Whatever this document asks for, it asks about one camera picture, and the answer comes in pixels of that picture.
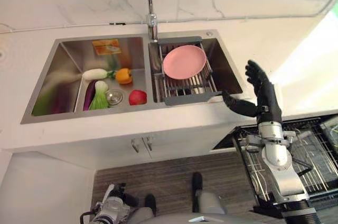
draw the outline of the sink drain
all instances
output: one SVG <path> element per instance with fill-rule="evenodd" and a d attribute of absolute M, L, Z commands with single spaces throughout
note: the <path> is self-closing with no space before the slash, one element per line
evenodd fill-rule
<path fill-rule="evenodd" d="M 106 92 L 106 97 L 107 97 L 109 107 L 113 107 L 123 101 L 124 94 L 121 90 L 112 89 Z"/>

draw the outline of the white countertop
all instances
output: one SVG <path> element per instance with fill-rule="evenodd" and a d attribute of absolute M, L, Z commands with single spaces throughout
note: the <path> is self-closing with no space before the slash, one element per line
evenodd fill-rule
<path fill-rule="evenodd" d="M 335 70 L 338 63 L 338 48 L 326 50 L 325 54 L 312 55 L 310 58 L 293 53 L 301 40 L 319 21 L 318 17 L 163 23 L 159 25 L 159 32 L 217 29 L 243 80 L 245 80 L 247 60 L 256 60 L 274 81 L 283 83 L 281 90 L 284 99 L 284 115 L 294 116 L 332 112 L 338 109 L 338 102 L 335 100 L 338 88 L 332 87 L 330 83 L 330 80 L 338 75 Z M 41 145 L 55 143 L 253 121 L 251 118 L 234 114 L 224 103 L 218 102 L 20 124 L 55 39 L 146 32 L 146 25 L 119 25 L 0 34 L 2 53 L 0 57 L 0 89 L 2 90 L 0 148 L 27 151 L 38 149 L 37 147 Z M 298 53 L 304 54 L 307 51 L 298 51 Z M 285 62 L 292 64 L 292 59 L 296 59 L 297 67 L 287 71 L 283 64 Z M 287 74 L 288 77 L 281 77 L 280 75 L 283 74 L 280 72 Z M 254 97 L 252 86 L 247 82 L 246 84 L 248 95 Z"/>

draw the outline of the metal drying rack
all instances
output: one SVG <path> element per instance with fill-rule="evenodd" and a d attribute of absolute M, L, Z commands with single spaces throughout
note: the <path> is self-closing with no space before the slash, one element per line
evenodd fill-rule
<path fill-rule="evenodd" d="M 164 93 L 161 99 L 164 100 L 166 105 L 208 101 L 211 97 L 220 94 L 212 78 L 212 69 L 208 61 L 208 56 L 202 71 L 189 79 L 175 80 L 164 73 L 163 61 L 165 56 L 175 48 L 187 44 L 195 45 L 204 50 L 200 37 L 190 37 L 184 40 L 176 38 L 162 39 L 158 41 L 158 50 L 161 59 L 161 75 L 157 76 L 162 78 Z"/>

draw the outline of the pink plate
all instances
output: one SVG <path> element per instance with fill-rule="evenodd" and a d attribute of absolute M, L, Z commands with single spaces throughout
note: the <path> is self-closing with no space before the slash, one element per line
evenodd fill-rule
<path fill-rule="evenodd" d="M 202 71 L 205 63 L 206 55 L 201 48 L 184 45 L 168 53 L 163 61 L 163 69 L 170 78 L 184 80 Z"/>

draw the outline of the yellow bell pepper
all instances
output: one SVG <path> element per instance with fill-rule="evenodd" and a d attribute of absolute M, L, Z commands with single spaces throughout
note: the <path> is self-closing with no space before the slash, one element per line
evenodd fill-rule
<path fill-rule="evenodd" d="M 129 84 L 133 81 L 132 72 L 128 68 L 122 68 L 115 73 L 115 80 L 120 84 Z"/>

